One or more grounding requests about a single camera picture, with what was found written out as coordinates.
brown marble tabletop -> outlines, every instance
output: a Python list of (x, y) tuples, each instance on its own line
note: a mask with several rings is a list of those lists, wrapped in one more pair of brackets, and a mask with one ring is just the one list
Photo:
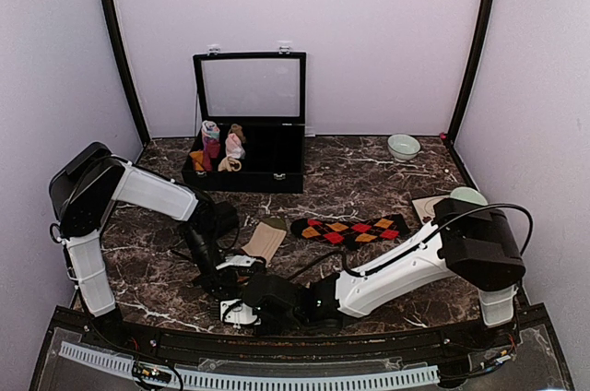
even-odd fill
[[(409, 228), (417, 231), (419, 219), (411, 199), (445, 194), (462, 184), (441, 140), (420, 137), (419, 141), (422, 150), (418, 156), (409, 163), (397, 163), (387, 150), (384, 136), (307, 138), (304, 194), (210, 194), (216, 201), (228, 200), (238, 209), (242, 225), (238, 247), (248, 243), (258, 221), (268, 217), (281, 217), (290, 223), (302, 217), (349, 220), (401, 213)], [(190, 138), (153, 140), (138, 163), (182, 180), (180, 171), (192, 142)], [(212, 312), (218, 308), (215, 301), (191, 284), (198, 269), (170, 252), (173, 247), (188, 254), (177, 226), (172, 219), (139, 207), (121, 204), (114, 210), (103, 234), (102, 252), (125, 321), (188, 331), (251, 334), (249, 329), (221, 324), (218, 312)], [(348, 264), (356, 267), (399, 243), (365, 244), (348, 254)], [(269, 272), (287, 276), (332, 249), (288, 233)], [(297, 281), (305, 284), (340, 268), (340, 261), (334, 257)], [(341, 334), (443, 326), (478, 317), (477, 290), (452, 277), (390, 301)]]

black box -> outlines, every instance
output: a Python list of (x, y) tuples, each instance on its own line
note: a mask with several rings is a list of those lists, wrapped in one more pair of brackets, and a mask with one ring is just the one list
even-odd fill
[[(212, 172), (187, 156), (186, 184), (206, 191), (302, 193), (306, 53), (217, 53), (193, 57), (203, 120), (219, 127), (221, 152)], [(218, 172), (232, 124), (246, 136), (239, 172)], [(203, 149), (200, 132), (191, 151)]]

